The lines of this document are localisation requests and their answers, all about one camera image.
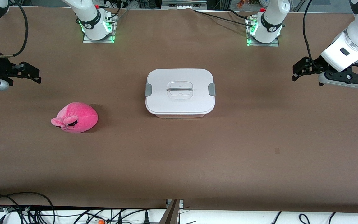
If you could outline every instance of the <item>plush toy ear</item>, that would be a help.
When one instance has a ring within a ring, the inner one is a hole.
[[[63,123],[70,124],[70,123],[75,122],[76,120],[78,120],[77,116],[65,117],[63,120]]]
[[[60,118],[53,118],[51,123],[57,127],[64,126],[63,119]]]

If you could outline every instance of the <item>stuffed animal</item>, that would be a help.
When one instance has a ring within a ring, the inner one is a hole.
[[[65,132],[81,133],[88,131],[98,122],[98,114],[91,106],[74,102],[59,111],[51,123]]]

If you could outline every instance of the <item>brown table surface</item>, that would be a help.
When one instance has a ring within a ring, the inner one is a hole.
[[[317,75],[292,82],[292,65],[307,55],[303,14],[287,16],[280,47],[249,47],[241,25],[192,10],[130,10],[114,44],[83,44],[69,8],[25,11],[27,47],[11,62],[39,68],[42,83],[15,79],[0,92],[0,193],[33,190],[65,206],[147,208],[181,198],[192,209],[358,212],[358,89],[320,87]],[[352,20],[308,15],[313,56]],[[16,52],[23,37],[12,7],[0,19],[0,51]],[[150,114],[145,82],[158,68],[209,70],[213,111]],[[97,110],[95,128],[72,134],[50,124],[76,101]]]

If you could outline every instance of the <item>container lid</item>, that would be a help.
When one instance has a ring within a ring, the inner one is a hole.
[[[147,77],[145,96],[152,114],[206,114],[215,106],[215,84],[205,69],[156,69]]]

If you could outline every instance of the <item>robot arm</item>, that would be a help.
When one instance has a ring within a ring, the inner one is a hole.
[[[290,11],[288,0],[271,0],[266,11],[259,12],[256,17],[255,28],[250,32],[257,41],[271,43],[280,35],[282,22]]]
[[[92,0],[62,0],[67,3],[77,15],[82,30],[88,38],[100,40],[112,32],[111,12],[102,8],[97,9]],[[0,18],[8,9],[8,0],[0,0]],[[12,77],[28,78],[41,83],[38,68],[21,62],[15,65],[8,58],[0,58],[0,91],[13,85]]]
[[[112,32],[111,12],[96,8],[92,0],[62,0],[75,12],[84,34],[92,40],[100,40]]]
[[[320,85],[333,84],[358,88],[358,0],[349,0],[355,20],[338,34],[319,58],[310,61],[304,57],[293,66],[293,81],[302,75],[319,73]]]

